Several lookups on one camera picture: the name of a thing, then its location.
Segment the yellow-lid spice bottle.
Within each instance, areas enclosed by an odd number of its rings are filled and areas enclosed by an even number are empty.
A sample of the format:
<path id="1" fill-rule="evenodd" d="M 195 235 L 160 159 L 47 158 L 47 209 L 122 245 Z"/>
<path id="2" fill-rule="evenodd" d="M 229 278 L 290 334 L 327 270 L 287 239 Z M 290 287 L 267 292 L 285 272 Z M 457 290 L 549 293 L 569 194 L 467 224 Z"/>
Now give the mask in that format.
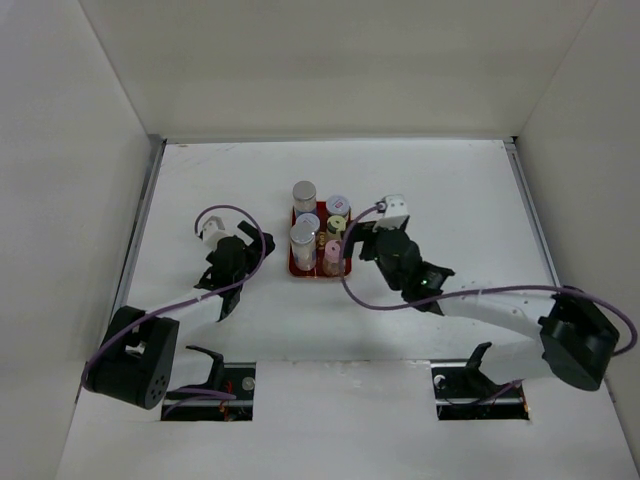
<path id="1" fill-rule="evenodd" d="M 344 217 L 340 215 L 329 216 L 326 221 L 326 240 L 340 242 L 346 228 L 347 220 Z"/>

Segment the pink-lid spice bottle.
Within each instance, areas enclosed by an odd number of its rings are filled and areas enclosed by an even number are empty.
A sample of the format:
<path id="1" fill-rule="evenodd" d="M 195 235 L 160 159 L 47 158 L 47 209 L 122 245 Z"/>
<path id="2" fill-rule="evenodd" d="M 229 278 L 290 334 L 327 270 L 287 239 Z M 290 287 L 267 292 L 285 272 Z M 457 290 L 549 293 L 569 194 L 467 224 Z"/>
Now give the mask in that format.
<path id="1" fill-rule="evenodd" d="M 327 277 L 340 274 L 341 245 L 337 240 L 329 240 L 324 248 L 322 269 Z"/>

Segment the silver-lid shaker jar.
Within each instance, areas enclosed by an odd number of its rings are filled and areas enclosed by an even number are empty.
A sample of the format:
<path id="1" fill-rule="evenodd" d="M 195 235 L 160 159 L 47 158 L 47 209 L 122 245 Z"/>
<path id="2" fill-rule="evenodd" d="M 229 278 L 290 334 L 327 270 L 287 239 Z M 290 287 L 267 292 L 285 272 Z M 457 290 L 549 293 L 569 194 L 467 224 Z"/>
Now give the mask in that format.
<path id="1" fill-rule="evenodd" d="M 289 233 L 291 251 L 296 267 L 308 272 L 316 266 L 316 236 L 313 227 L 306 223 L 296 223 Z"/>

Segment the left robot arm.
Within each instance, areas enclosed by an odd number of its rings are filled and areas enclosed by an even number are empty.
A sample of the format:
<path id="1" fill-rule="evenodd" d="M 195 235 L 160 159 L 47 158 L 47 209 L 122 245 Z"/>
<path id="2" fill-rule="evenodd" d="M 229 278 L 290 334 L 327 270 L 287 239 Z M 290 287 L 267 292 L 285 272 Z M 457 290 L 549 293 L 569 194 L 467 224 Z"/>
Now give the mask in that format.
<path id="1" fill-rule="evenodd" d="M 210 244 L 209 268 L 184 300 L 151 312 L 128 305 L 115 312 L 82 373 L 84 389 L 145 410 L 166 394 L 181 392 L 170 385 L 180 333 L 180 321 L 170 315 L 194 313 L 212 303 L 213 320 L 226 319 L 239 304 L 244 284 L 275 249 L 273 236 L 257 224 L 242 221 L 238 229 L 249 243 L 228 234 L 217 217 L 198 231 Z"/>

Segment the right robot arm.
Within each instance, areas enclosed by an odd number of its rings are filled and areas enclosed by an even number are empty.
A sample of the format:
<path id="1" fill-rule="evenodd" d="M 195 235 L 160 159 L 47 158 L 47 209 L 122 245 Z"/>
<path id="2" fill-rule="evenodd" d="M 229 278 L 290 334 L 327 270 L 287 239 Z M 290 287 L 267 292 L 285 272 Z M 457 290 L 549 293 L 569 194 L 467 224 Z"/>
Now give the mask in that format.
<path id="1" fill-rule="evenodd" d="M 363 261 L 376 264 L 402 305 L 444 317 L 475 320 L 521 335 L 518 342 L 475 347 L 464 370 L 473 394 L 489 394 L 510 380 L 555 376 L 584 391 L 600 388 L 620 334 L 584 292 L 550 286 L 493 292 L 462 282 L 453 270 L 425 261 L 402 227 L 355 226 Z"/>

